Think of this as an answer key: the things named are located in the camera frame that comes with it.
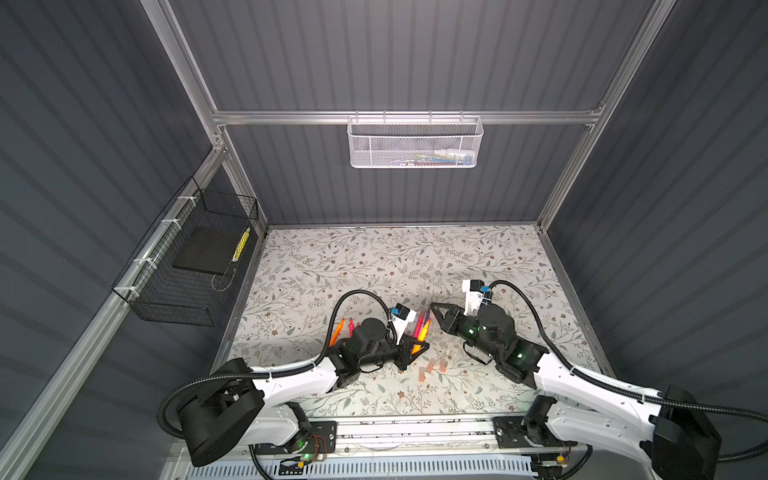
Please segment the orange pen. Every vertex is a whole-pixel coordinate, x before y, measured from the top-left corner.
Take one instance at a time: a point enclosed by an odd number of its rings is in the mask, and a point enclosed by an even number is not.
[[[339,334],[341,333],[341,329],[344,327],[344,319],[341,319],[341,322],[339,322],[339,326],[336,327],[336,330],[333,332],[333,336],[331,337],[331,343],[329,346],[333,346],[336,344],[336,341],[339,338]]]
[[[419,332],[419,342],[423,342],[424,339],[427,338],[427,333],[429,332],[430,323],[432,323],[432,319],[427,320],[427,323],[425,323],[424,326],[422,327],[422,331]],[[413,351],[411,351],[411,355],[414,355],[420,349],[422,349],[421,345],[414,346]]]

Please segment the aluminum frame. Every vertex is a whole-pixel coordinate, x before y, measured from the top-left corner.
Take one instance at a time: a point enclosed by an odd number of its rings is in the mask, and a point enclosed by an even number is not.
[[[296,230],[306,228],[394,228],[394,227],[493,227],[508,225],[538,225],[536,220],[518,222],[394,222],[394,223],[287,223],[270,225],[270,230]]]
[[[648,13],[645,15],[643,24],[637,31],[632,44],[627,50],[627,54],[619,65],[613,80],[608,85],[608,89],[601,102],[602,108],[600,117],[593,127],[588,127],[581,136],[576,148],[571,154],[571,159],[566,164],[563,174],[555,184],[552,193],[544,205],[544,209],[539,215],[538,223],[542,230],[549,230],[554,221],[554,216],[558,214],[560,207],[565,201],[565,197],[576,182],[581,169],[587,163],[589,155],[594,150],[594,146],[600,140],[605,131],[608,122],[611,120],[616,108],[621,102],[624,92],[627,91],[632,78],[637,73],[645,55],[650,46],[654,43],[662,25],[667,20],[676,0],[655,0]]]
[[[227,156],[226,153],[221,146],[216,146],[210,151],[203,164],[197,169],[194,175],[195,181],[187,182],[177,200],[165,214],[164,219],[171,220],[179,214],[181,208],[187,203],[187,198],[184,197],[194,194],[197,191],[197,185],[205,187],[210,183],[223,159]],[[167,228],[171,228],[170,222],[158,224],[157,229],[142,247],[139,258],[148,255],[160,241]],[[139,262],[133,262],[122,276],[120,284],[130,283],[138,275],[141,268]],[[21,480],[27,475],[32,464],[45,447],[45,443],[56,430],[61,418],[80,392],[80,388],[88,375],[91,374],[91,370],[96,366],[101,354],[130,311],[131,308],[119,295],[115,292],[110,293],[88,328],[72,347],[53,378],[45,386],[45,389],[0,451],[0,478],[2,480]]]
[[[329,454],[329,458],[381,458],[391,455],[419,457],[499,452],[520,455],[561,450],[561,447],[533,447],[527,444],[521,445],[519,449],[500,449],[493,431],[492,419],[498,416],[522,415],[524,415],[523,412],[462,413],[396,417],[324,417],[312,418],[310,421],[338,422],[336,452]],[[461,431],[455,432],[455,428],[459,426]],[[410,430],[407,439],[402,436],[404,433],[401,431],[402,428]],[[579,452],[585,449],[585,446],[579,445],[574,447],[573,451]],[[249,458],[248,455],[247,445],[238,445],[220,460],[244,460]],[[174,443],[160,480],[186,478],[190,466],[190,455],[186,445],[182,442]]]
[[[208,87],[203,79],[200,67],[192,55],[187,39],[181,30],[181,25],[174,14],[168,0],[141,0],[141,5],[149,17],[152,27],[157,33],[158,38],[165,49],[171,64],[174,66],[176,75],[179,77],[187,96],[197,112],[203,128],[208,135],[211,144],[223,142],[225,148],[230,152],[230,158],[224,165],[224,170],[234,186],[235,193],[253,197],[258,200],[256,192],[253,189],[248,176],[245,173],[240,156],[232,143],[232,139],[226,132],[226,129],[220,127],[214,121],[213,114],[216,111],[216,103],[210,94]],[[259,227],[260,236],[266,234],[266,226],[269,224],[261,203],[259,204]]]
[[[544,252],[547,254],[547,258],[552,264],[552,269],[560,282],[560,286],[563,287],[565,299],[571,304],[571,308],[574,310],[574,316],[581,327],[584,339],[587,340],[587,343],[589,343],[589,346],[593,350],[594,361],[604,375],[616,378],[616,373],[614,372],[611,363],[608,361],[607,355],[605,355],[605,350],[603,350],[603,346],[598,339],[597,333],[595,333],[594,328],[592,328],[587,312],[581,305],[581,301],[576,294],[576,289],[574,288],[573,283],[571,283],[571,278],[568,276],[568,272],[565,271],[565,267],[560,261],[560,257],[558,257],[557,250],[554,249],[552,240],[549,238],[547,232],[541,229],[538,229],[538,239],[541,241],[541,245],[544,247]]]
[[[215,111],[217,125],[346,125],[350,118],[361,124],[462,123],[482,119],[485,125],[594,125],[599,110],[576,111]]]
[[[261,254],[264,253],[264,246],[266,245],[266,235],[259,238],[256,248],[253,249],[253,255],[250,259],[250,264],[245,272],[243,278],[243,285],[240,288],[240,294],[235,300],[235,307],[232,309],[232,314],[227,322],[227,327],[224,329],[224,334],[221,337],[219,343],[219,349],[214,357],[214,362],[210,367],[210,372],[214,373],[219,369],[230,355],[232,350],[232,342],[234,341],[235,334],[237,333],[237,327],[240,325],[240,319],[243,318],[243,311],[245,310],[246,301],[248,300],[247,291],[251,285],[253,285],[253,279],[256,277],[256,272],[259,269],[259,262],[261,261]]]

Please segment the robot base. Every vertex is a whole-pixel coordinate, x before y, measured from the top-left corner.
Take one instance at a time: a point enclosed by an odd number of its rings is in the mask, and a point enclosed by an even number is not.
[[[271,443],[260,443],[254,445],[257,455],[284,455],[284,454],[314,454],[315,451],[320,453],[333,453],[336,451],[336,422],[309,422],[306,443],[303,447],[300,447],[298,452],[291,450],[293,442],[288,442],[285,445],[278,446]]]

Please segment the mounting plate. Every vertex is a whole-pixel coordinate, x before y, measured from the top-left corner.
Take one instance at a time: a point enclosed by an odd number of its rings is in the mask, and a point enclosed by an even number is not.
[[[254,445],[256,447],[257,455],[285,455],[293,453],[314,453],[317,447],[317,441],[312,435],[316,435],[321,439],[325,439],[325,443],[320,441],[319,453],[333,453],[336,451],[336,428],[338,424],[336,422],[310,422],[310,436],[306,440],[304,448],[298,452],[288,452],[284,447],[272,445],[271,443],[260,443]]]
[[[576,446],[577,442],[563,442],[552,434],[545,437],[543,445],[528,439],[528,429],[523,423],[523,416],[503,416],[493,418],[493,431],[500,449],[522,449],[528,447],[563,447]]]

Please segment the black wire basket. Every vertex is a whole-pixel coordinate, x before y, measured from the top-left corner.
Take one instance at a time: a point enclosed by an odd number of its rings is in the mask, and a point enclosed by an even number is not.
[[[112,290],[144,320],[198,326],[227,322],[258,241],[258,211],[253,197],[198,189],[187,199],[176,219],[162,220],[167,226],[157,245],[143,260],[135,260],[154,228],[147,232]],[[196,231],[236,239],[231,258],[227,255],[218,262],[220,271],[179,267],[180,256],[190,256],[187,242],[198,237]],[[234,261],[236,251],[239,253]],[[137,261],[141,265],[133,282],[119,283]]]

